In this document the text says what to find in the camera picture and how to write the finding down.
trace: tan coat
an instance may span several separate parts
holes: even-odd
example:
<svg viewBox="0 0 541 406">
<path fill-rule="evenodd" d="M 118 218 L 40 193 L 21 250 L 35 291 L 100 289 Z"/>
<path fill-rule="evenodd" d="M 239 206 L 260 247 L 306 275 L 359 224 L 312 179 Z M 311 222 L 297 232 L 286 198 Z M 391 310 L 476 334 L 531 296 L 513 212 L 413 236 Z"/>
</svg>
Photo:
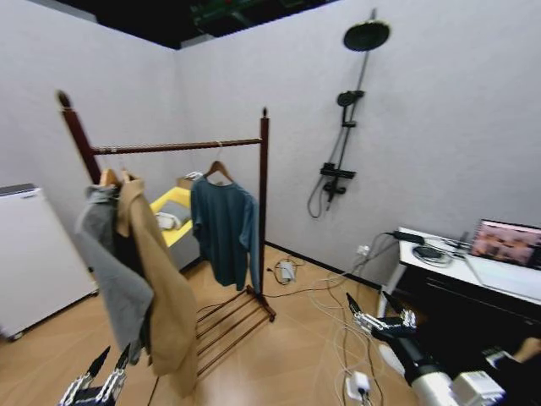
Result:
<svg viewBox="0 0 541 406">
<path fill-rule="evenodd" d="M 152 365 L 158 376 L 172 375 L 181 396 L 191 393 L 196 378 L 196 303 L 186 278 L 173 265 L 149 203 L 144 183 L 135 179 L 120 191 L 117 232 L 133 234 L 145 279 L 154 291 L 150 314 Z"/>
</svg>

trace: wooden hanger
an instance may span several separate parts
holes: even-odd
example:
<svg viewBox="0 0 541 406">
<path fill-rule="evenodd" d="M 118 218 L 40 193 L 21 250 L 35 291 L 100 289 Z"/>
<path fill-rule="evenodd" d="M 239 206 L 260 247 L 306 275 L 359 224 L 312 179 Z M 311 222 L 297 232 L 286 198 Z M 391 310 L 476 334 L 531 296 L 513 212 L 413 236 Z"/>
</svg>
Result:
<svg viewBox="0 0 541 406">
<path fill-rule="evenodd" d="M 117 175 L 115 175 L 112 169 L 108 168 L 101 171 L 101 176 L 100 176 L 101 187 L 106 187 L 106 186 L 111 186 L 111 185 L 118 186 L 119 184 L 120 182 L 118 182 Z"/>
<path fill-rule="evenodd" d="M 203 175 L 205 178 L 208 178 L 211 174 L 220 172 L 223 176 L 226 177 L 226 179 L 234 183 L 235 181 L 232 179 L 231 175 L 226 169 L 226 166 L 221 161 L 214 161 L 212 165 L 210 165 L 209 172 L 207 172 L 205 175 Z"/>
<path fill-rule="evenodd" d="M 125 167 L 122 168 L 122 181 L 126 184 L 132 180 L 131 176 L 129 175 L 129 172 L 126 170 Z"/>
</svg>

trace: teal long-sleeve shirt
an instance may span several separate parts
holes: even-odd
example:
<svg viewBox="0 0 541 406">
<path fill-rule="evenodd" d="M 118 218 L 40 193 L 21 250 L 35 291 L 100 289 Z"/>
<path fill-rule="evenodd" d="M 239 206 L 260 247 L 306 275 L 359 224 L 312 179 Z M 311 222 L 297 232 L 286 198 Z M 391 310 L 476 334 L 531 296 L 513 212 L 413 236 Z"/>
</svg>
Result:
<svg viewBox="0 0 541 406">
<path fill-rule="evenodd" d="M 234 182 L 217 186 L 200 178 L 192 186 L 190 205 L 194 236 L 216 280 L 242 290 L 249 253 L 252 284 L 260 293 L 259 208 L 254 197 Z"/>
</svg>

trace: laptop screen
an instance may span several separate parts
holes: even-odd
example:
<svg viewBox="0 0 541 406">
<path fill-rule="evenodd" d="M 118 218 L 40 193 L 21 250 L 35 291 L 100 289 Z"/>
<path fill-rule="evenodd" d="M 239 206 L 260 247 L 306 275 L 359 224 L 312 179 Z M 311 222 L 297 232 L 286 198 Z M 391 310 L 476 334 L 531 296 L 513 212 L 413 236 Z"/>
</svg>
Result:
<svg viewBox="0 0 541 406">
<path fill-rule="evenodd" d="M 470 255 L 541 269 L 541 228 L 481 220 Z"/>
</svg>

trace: shower head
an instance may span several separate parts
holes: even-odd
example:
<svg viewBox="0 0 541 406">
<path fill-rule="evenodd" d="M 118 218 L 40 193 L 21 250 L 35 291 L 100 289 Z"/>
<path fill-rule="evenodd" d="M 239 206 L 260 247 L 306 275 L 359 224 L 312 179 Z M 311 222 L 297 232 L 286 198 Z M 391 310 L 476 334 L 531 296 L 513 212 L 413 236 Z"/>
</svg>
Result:
<svg viewBox="0 0 541 406">
<path fill-rule="evenodd" d="M 378 19 L 369 19 L 354 25 L 344 35 L 344 45 L 355 52 L 372 51 L 383 45 L 389 34 L 390 26 Z"/>
</svg>

